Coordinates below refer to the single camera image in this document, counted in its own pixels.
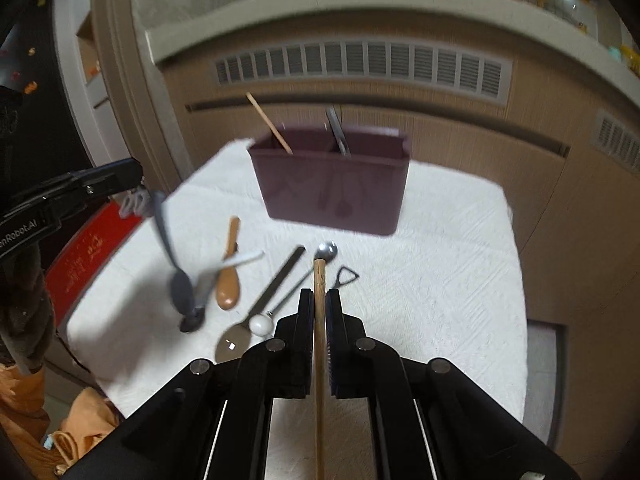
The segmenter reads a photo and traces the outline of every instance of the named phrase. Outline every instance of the utensil holder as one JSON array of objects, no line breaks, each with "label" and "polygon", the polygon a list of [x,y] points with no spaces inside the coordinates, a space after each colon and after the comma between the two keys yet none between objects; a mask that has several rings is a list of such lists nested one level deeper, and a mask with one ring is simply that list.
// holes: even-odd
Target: utensil holder
[{"label": "utensil holder", "polygon": [[282,128],[287,154],[269,134],[248,151],[271,218],[391,235],[409,169],[408,139],[389,128],[344,127],[351,156],[321,127]]}]

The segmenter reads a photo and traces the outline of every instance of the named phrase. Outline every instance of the table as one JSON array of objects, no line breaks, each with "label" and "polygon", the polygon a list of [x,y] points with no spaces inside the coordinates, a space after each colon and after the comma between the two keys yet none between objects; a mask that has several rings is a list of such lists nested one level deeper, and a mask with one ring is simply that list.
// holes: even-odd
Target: table
[{"label": "table", "polygon": [[[238,269],[241,299],[223,311],[213,299],[196,333],[178,330],[168,297],[172,268],[151,221],[145,221],[104,267],[66,327],[71,348],[119,410],[129,416],[195,358],[213,360],[220,335],[239,322],[293,247],[306,254],[274,305],[311,265],[316,246],[334,240],[340,265],[361,278],[340,291],[343,310],[367,335],[403,357],[450,359],[518,420],[524,413],[527,330],[520,262],[502,189],[486,180],[412,161],[398,230],[391,237],[275,221],[268,217],[246,147],[225,146],[167,201],[175,252],[197,279],[220,260],[229,218],[238,215],[241,251],[263,249]],[[312,278],[308,285],[312,288]],[[279,317],[295,313],[290,300]],[[260,341],[254,336],[252,344]],[[311,478],[313,407],[276,400],[266,478]],[[327,477],[371,478],[366,404],[335,400],[328,408]]]}]

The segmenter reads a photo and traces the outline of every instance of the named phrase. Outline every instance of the gray plastic spoon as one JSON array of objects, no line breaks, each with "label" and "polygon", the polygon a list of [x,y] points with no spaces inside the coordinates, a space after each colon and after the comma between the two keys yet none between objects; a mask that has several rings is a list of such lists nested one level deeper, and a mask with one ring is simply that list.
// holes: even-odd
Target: gray plastic spoon
[{"label": "gray plastic spoon", "polygon": [[169,235],[166,230],[166,222],[164,221],[164,199],[166,195],[162,191],[155,191],[153,193],[154,202],[154,221],[158,234],[162,240],[162,247],[166,256],[169,258],[172,266],[174,266],[175,272],[169,283],[169,293],[171,296],[171,302],[175,309],[183,316],[193,315],[196,307],[195,296],[193,293],[193,283],[178,265],[178,261],[175,259],[174,251],[169,241]]}]

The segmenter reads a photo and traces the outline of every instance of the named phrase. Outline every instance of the orange cloth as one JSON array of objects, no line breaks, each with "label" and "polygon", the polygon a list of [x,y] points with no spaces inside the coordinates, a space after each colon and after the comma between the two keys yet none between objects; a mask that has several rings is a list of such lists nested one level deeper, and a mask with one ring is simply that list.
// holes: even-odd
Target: orange cloth
[{"label": "orange cloth", "polygon": [[86,388],[47,450],[40,444],[49,425],[43,405],[44,370],[22,377],[15,366],[0,365],[0,424],[38,480],[56,480],[118,425],[112,404]]}]

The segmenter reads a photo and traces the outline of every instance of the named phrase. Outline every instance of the wooden stick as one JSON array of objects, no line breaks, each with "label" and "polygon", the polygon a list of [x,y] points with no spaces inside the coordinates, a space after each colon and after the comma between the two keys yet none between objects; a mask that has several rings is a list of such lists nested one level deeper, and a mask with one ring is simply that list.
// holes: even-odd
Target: wooden stick
[{"label": "wooden stick", "polygon": [[251,92],[246,93],[246,98],[249,99],[249,102],[254,106],[255,110],[260,114],[260,117],[262,117],[262,120],[265,123],[267,123],[267,126],[271,129],[271,133],[276,137],[276,139],[278,139],[278,142],[281,144],[284,150],[287,153],[289,153],[289,155],[293,155],[293,152],[291,151],[291,147],[287,144],[287,141],[284,140],[284,137],[280,135],[280,132],[276,129],[276,127],[273,125],[271,120],[267,117],[267,114],[264,113],[264,110],[260,108],[260,105],[254,99],[254,96],[251,95]]},{"label": "wooden stick", "polygon": [[316,480],[324,480],[324,395],[326,388],[326,327],[324,324],[325,261],[314,261],[314,395],[316,400]]}]

